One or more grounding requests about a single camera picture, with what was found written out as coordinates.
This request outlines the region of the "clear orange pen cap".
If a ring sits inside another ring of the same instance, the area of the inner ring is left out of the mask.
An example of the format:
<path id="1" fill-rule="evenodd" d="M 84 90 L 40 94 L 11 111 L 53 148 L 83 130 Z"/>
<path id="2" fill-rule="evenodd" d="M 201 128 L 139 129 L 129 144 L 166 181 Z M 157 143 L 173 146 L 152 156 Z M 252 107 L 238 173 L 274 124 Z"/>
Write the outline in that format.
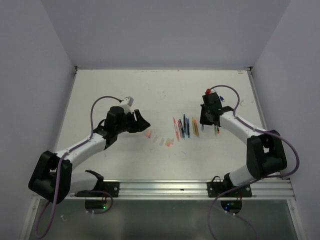
<path id="1" fill-rule="evenodd" d="M 151 132 L 151 131 L 150 131 L 149 129 L 146 131 L 146 134 L 145 134 L 145 135 L 146 135 L 147 138 L 150 137 L 150 132 Z"/>

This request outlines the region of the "orange pen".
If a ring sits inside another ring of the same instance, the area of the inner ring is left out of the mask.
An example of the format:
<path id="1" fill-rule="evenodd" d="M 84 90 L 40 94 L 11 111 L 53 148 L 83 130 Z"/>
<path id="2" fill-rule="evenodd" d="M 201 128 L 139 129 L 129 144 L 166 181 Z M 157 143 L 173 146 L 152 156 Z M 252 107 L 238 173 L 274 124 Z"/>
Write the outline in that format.
<path id="1" fill-rule="evenodd" d="M 200 134 L 199 134 L 198 124 L 197 124 L 197 121 L 196 121 L 196 120 L 194 120 L 194 122 L 195 122 L 197 137 L 199 138 L 199 137 L 200 137 Z"/>

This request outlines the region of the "yellow highlighter pen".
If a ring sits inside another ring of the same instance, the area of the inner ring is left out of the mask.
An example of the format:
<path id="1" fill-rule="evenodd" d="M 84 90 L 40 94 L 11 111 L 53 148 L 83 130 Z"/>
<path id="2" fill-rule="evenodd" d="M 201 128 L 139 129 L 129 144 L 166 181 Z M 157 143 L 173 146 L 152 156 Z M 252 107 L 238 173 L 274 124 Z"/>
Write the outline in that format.
<path id="1" fill-rule="evenodd" d="M 192 117 L 192 118 L 191 118 L 191 121 L 192 121 L 193 134 L 194 134 L 195 136 L 197 136 L 196 125 L 195 125 L 195 119 Z"/>

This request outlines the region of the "purple pen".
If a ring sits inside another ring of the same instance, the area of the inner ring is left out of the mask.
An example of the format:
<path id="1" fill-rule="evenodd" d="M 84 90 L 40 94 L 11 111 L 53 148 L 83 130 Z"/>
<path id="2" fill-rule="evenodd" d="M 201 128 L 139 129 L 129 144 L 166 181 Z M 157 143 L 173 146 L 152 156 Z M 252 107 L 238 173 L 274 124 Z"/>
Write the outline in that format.
<path id="1" fill-rule="evenodd" d="M 186 118 L 187 119 L 187 130 L 186 130 L 186 134 L 187 134 L 187 137 L 190 138 L 190 121 L 189 121 L 189 118 Z"/>

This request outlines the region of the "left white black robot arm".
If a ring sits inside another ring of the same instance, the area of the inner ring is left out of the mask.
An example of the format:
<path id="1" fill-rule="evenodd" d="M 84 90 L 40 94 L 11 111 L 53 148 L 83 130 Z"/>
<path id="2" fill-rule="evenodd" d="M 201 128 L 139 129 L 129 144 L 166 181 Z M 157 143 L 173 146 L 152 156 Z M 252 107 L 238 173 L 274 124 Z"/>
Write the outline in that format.
<path id="1" fill-rule="evenodd" d="M 85 192 L 99 196 L 105 190 L 104 178 L 93 170 L 72 174 L 81 163 L 109 148 L 118 135 L 143 132 L 151 125 L 140 111 L 126 112 L 121 106 L 113 106 L 92 134 L 65 150 L 43 152 L 33 170 L 28 188 L 51 203 L 59 204 L 68 194 Z"/>

